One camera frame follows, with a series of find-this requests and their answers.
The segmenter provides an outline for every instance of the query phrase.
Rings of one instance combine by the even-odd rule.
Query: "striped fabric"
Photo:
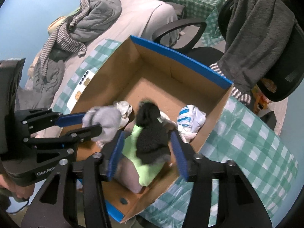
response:
[[[224,76],[223,72],[219,69],[217,63],[211,64],[210,68],[219,75]],[[251,101],[250,92],[242,94],[239,89],[233,87],[231,96],[235,97],[241,103],[250,104]]]
[[[56,42],[62,50],[65,50],[67,52],[78,53],[78,56],[83,56],[86,53],[87,48],[85,44],[72,39],[69,31],[73,26],[75,26],[79,21],[81,21],[85,16],[89,14],[89,10],[90,0],[80,0],[79,13],[73,17],[70,23],[68,19],[62,22],[49,36],[40,54],[40,71],[42,76],[47,75],[49,55]]]

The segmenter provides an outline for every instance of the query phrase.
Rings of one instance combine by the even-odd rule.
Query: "checkered tablecloth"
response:
[[[207,27],[201,40],[205,46],[215,45],[223,40],[218,26],[219,11],[225,0],[162,0],[186,6],[187,18],[202,18]]]
[[[59,96],[53,110],[69,114],[66,107],[73,90],[87,70],[97,72],[121,43],[103,40],[84,60]],[[278,210],[296,178],[298,162],[264,122],[230,97],[201,151],[210,160],[236,161],[256,190],[270,217]],[[192,183],[181,177],[141,215],[159,227],[181,228]],[[218,182],[213,181],[209,226],[217,215]]]

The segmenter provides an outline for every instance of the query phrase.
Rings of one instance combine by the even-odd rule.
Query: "metal screw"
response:
[[[67,159],[62,159],[59,161],[60,165],[66,165],[69,161]]]
[[[227,164],[228,164],[229,166],[235,166],[235,163],[234,163],[233,160],[228,160],[228,161],[227,161]]]
[[[94,154],[93,154],[93,158],[94,158],[94,159],[98,159],[98,158],[100,158],[100,157],[101,157],[101,155],[102,155],[102,154],[101,154],[101,153],[99,153],[99,152],[94,153]]]
[[[74,153],[74,150],[73,150],[72,148],[69,148],[69,149],[67,150],[67,153],[68,153],[68,154],[73,154],[73,153]]]
[[[203,155],[199,154],[199,153],[196,153],[194,154],[194,158],[195,159],[202,159],[203,158]]]

